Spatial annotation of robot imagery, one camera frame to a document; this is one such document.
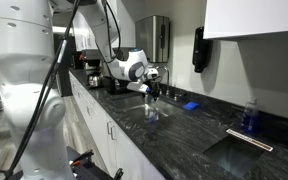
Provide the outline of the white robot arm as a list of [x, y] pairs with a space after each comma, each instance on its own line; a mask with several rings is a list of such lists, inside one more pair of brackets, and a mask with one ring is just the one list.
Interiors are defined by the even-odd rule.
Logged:
[[79, 13], [113, 78], [129, 90], [153, 94], [146, 82], [158, 76], [143, 50], [119, 60], [111, 47], [119, 27], [105, 0], [0, 0], [0, 98], [17, 148], [6, 179], [19, 166], [21, 180], [75, 180], [63, 135], [65, 104], [53, 89], [67, 40], [54, 48], [55, 13]]

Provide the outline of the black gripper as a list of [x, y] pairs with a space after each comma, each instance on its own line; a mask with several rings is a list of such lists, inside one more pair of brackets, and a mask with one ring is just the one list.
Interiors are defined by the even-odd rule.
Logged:
[[154, 99], [154, 96], [156, 96], [155, 101], [158, 101], [160, 99], [159, 95], [160, 95], [160, 91], [161, 91], [160, 83], [151, 80], [150, 85], [151, 85], [151, 92], [152, 92], [152, 94], [150, 94], [150, 98]]

